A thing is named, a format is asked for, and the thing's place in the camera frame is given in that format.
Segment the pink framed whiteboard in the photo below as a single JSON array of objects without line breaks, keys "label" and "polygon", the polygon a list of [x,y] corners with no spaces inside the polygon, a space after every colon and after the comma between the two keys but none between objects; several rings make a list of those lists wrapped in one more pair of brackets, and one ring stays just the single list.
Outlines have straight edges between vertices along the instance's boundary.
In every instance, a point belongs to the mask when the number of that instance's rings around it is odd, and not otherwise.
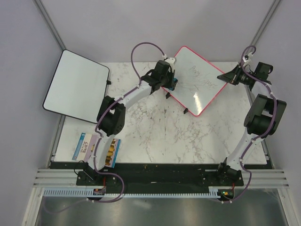
[{"label": "pink framed whiteboard", "polygon": [[182,46],[174,56],[176,62],[175,89],[164,88],[184,108],[198,117],[225,88],[226,82],[217,79],[223,71],[187,46]]}]

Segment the blue bone-shaped eraser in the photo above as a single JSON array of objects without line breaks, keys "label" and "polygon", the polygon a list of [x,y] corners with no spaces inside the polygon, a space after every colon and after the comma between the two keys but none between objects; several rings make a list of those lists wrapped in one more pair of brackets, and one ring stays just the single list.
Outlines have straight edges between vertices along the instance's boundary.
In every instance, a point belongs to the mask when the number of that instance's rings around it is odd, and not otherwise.
[{"label": "blue bone-shaped eraser", "polygon": [[175,89],[177,83],[178,83],[178,80],[176,78],[173,78],[172,81],[171,81],[169,89],[171,91],[173,91]]}]

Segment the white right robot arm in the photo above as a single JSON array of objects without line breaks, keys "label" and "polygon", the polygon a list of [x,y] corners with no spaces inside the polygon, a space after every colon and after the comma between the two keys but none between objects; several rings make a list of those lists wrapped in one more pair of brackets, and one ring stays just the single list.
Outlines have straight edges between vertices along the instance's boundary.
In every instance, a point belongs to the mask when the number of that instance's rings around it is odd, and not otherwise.
[{"label": "white right robot arm", "polygon": [[284,114],[287,103],[275,97],[268,81],[273,66],[259,62],[255,71],[247,71],[238,64],[232,71],[217,76],[231,85],[246,85],[255,97],[244,120],[245,131],[234,151],[219,164],[215,174],[216,182],[227,185],[231,180],[236,182],[241,177],[246,160],[253,150],[267,136],[275,133]]}]

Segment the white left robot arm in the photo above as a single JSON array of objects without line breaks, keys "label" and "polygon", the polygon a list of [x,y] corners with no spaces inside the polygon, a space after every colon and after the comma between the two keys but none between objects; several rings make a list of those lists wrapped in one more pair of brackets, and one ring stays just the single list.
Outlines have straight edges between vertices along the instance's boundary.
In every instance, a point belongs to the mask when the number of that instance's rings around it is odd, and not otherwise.
[{"label": "white left robot arm", "polygon": [[93,185],[103,181],[103,169],[110,145],[125,125],[126,112],[141,99],[150,96],[161,87],[174,90],[178,80],[174,77],[176,59],[168,57],[159,60],[154,69],[149,70],[132,90],[119,97],[105,96],[101,104],[97,125],[95,127],[98,138],[88,164],[94,168],[87,174],[87,180]]}]

